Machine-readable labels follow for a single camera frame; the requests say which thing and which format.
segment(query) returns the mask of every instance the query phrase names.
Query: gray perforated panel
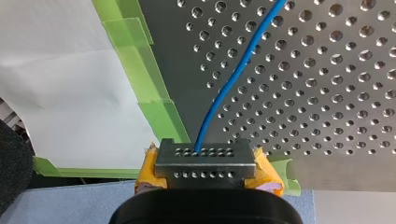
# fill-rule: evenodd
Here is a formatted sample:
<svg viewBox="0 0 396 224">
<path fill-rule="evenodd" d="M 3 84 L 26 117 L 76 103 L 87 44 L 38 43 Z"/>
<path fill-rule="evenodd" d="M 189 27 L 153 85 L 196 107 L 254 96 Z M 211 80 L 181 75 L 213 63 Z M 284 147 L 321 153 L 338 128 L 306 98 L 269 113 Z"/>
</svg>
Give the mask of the gray perforated panel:
<svg viewBox="0 0 396 224">
<path fill-rule="evenodd" d="M 268 0 L 145 0 L 165 84 L 194 140 Z M 289 1 L 213 119 L 207 142 L 244 137 L 294 158 L 306 188 L 395 190 L 396 4 Z"/>
</svg>

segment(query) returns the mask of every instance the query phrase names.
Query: blue wire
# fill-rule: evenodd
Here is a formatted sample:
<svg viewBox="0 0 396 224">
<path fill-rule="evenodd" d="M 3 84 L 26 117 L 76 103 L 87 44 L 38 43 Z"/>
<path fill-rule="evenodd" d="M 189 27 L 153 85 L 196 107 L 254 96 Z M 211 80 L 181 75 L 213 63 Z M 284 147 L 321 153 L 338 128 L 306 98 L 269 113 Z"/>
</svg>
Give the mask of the blue wire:
<svg viewBox="0 0 396 224">
<path fill-rule="evenodd" d="M 195 147 L 194 147 L 195 152 L 201 151 L 202 143 L 204 141 L 207 128 L 209 127 L 210 120 L 212 120 L 213 116 L 216 114 L 216 111 L 218 110 L 221 102 L 223 101 L 223 99 L 227 95 L 227 93 L 230 91 L 230 89 L 233 87 L 233 84 L 235 84 L 236 80 L 238 80 L 238 78 L 241 76 L 246 65 L 248 64 L 248 60 L 251 57 L 252 51 L 256 48 L 257 44 L 260 41 L 260 38 L 262 38 L 262 34 L 265 32 L 265 30 L 270 25 L 271 20 L 278 14 L 278 12 L 285 5 L 285 2 L 286 2 L 286 0 L 277 0 L 276 1 L 274 6 L 271 8 L 271 10 L 265 16 L 265 18 L 262 21 L 262 23 L 260 24 L 260 26 L 257 28 L 256 33 L 253 35 L 253 37 L 251 37 L 251 40 L 247 45 L 247 50 L 245 51 L 244 55 L 242 56 L 241 61 L 236 66 L 230 79 L 228 79 L 227 83 L 220 90 L 219 95 L 216 97 L 212 106 L 210 106 L 209 111 L 207 111 L 204 122 L 202 123 L 201 129 L 198 133 L 197 141 L 195 143 Z"/>
</svg>

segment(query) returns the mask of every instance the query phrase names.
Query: metal connector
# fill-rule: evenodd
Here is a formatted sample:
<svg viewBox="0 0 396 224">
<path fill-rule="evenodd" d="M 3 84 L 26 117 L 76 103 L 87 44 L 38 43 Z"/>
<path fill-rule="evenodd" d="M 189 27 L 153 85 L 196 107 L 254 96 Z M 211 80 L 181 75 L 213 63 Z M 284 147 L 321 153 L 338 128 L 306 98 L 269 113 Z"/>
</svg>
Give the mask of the metal connector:
<svg viewBox="0 0 396 224">
<path fill-rule="evenodd" d="M 155 176 L 166 178 L 168 188 L 242 188 L 253 178 L 256 164 L 247 139 L 235 144 L 176 144 L 163 139 L 155 162 Z"/>
</svg>

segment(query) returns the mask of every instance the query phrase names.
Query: white sheet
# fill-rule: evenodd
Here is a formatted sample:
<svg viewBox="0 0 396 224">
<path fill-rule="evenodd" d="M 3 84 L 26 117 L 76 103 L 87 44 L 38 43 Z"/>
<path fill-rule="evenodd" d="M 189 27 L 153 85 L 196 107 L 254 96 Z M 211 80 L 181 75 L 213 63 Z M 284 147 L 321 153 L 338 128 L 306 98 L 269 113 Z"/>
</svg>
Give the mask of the white sheet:
<svg viewBox="0 0 396 224">
<path fill-rule="evenodd" d="M 36 155 L 60 168 L 140 168 L 158 142 L 91 0 L 0 8 L 0 97 Z"/>
</svg>

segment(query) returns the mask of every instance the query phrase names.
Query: green plastic strip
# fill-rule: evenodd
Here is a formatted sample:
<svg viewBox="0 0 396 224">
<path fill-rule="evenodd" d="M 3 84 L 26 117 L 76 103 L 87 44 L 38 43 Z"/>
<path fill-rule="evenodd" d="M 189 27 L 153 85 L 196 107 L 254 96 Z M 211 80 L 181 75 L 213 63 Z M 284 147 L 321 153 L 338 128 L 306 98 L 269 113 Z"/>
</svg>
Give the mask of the green plastic strip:
<svg viewBox="0 0 396 224">
<path fill-rule="evenodd" d="M 271 164 L 274 166 L 280 178 L 285 183 L 285 194 L 292 196 L 301 196 L 301 188 L 298 181 L 296 179 L 290 179 L 288 177 L 287 167 L 290 161 L 292 161 L 292 159 L 271 161 Z"/>
<path fill-rule="evenodd" d="M 52 163 L 44 158 L 33 156 L 33 168 L 35 172 L 43 176 L 62 176 Z"/>
<path fill-rule="evenodd" d="M 190 142 L 172 101 L 139 103 L 139 106 L 159 139 L 174 138 L 177 143 Z"/>
<path fill-rule="evenodd" d="M 138 0 L 92 0 L 92 2 L 101 21 L 140 19 L 148 43 L 150 45 L 154 43 Z"/>
<path fill-rule="evenodd" d="M 33 157 L 35 172 L 43 176 L 90 178 L 137 178 L 139 169 L 75 169 L 56 168 L 49 160 Z"/>
<path fill-rule="evenodd" d="M 138 18 L 103 22 L 139 102 L 169 100 L 160 69 Z"/>
</svg>

